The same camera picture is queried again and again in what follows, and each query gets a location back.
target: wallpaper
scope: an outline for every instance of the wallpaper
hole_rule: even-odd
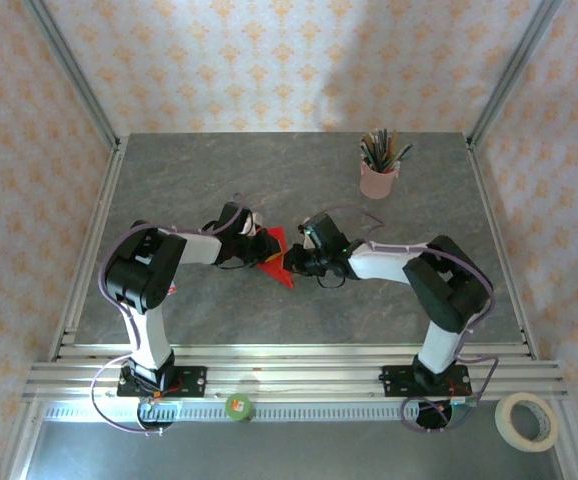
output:
[[[0,460],[46,360],[108,151],[23,8],[0,0]]]
[[[468,131],[539,0],[49,0],[120,135]]]
[[[479,152],[540,353],[578,405],[578,0],[560,7]]]

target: gray marble table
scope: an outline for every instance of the gray marble table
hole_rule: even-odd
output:
[[[392,194],[369,200],[358,189],[360,134],[139,134],[129,138],[97,262],[134,220],[201,227],[216,219],[234,192],[282,225],[296,226],[320,210],[357,205],[387,226],[370,237],[419,243],[451,236],[489,276],[498,306],[472,340],[518,342],[520,331],[504,281],[476,178],[458,133],[401,134],[414,144]],[[332,217],[349,239],[366,238],[373,221],[353,211]],[[349,281],[324,290],[297,277],[289,290],[258,269],[181,267],[178,292],[164,304],[172,343],[419,343],[428,319],[410,287]],[[120,314],[89,289],[77,343],[127,343]]]

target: black mounting plate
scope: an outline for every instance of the black mounting plate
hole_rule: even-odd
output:
[[[386,365],[378,380],[385,389],[385,397],[470,397],[473,395],[469,370],[464,365],[453,365],[447,376],[431,390],[419,385],[411,365]]]
[[[207,386],[207,367],[173,367],[172,385],[181,385],[181,388],[165,394],[165,398],[201,398],[205,395]],[[143,390],[131,375],[129,367],[122,367],[118,381],[118,397],[151,397],[152,392]]]

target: pink cup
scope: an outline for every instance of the pink cup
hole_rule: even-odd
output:
[[[360,162],[360,191],[374,200],[385,198],[391,192],[393,180],[398,178],[398,171],[387,173],[374,172],[365,162]]]

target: floral wallpaper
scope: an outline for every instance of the floral wallpaper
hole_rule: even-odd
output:
[[[479,151],[540,353],[578,405],[578,0],[565,1]]]
[[[20,0],[0,0],[0,460],[46,360],[107,147]]]
[[[120,135],[468,131],[539,0],[48,0]]]

